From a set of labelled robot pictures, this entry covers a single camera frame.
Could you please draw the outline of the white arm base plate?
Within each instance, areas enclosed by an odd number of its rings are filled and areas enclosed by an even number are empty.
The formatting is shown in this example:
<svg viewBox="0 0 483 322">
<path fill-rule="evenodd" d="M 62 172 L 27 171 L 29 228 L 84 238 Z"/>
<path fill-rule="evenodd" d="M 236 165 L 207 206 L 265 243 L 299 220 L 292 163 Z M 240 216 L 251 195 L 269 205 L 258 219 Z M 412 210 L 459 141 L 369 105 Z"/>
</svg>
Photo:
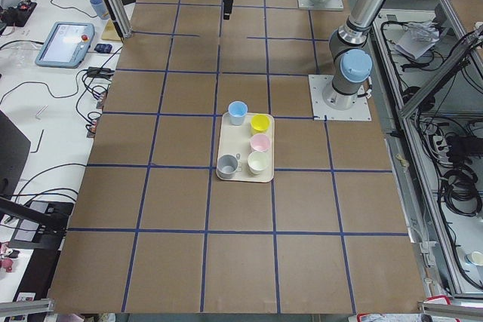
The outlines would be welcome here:
<svg viewBox="0 0 483 322">
<path fill-rule="evenodd" d="M 342 95 L 333 89 L 332 75 L 309 75 L 309 91 L 313 118 L 318 121 L 371 121 L 364 85 L 353 95 Z"/>
</svg>

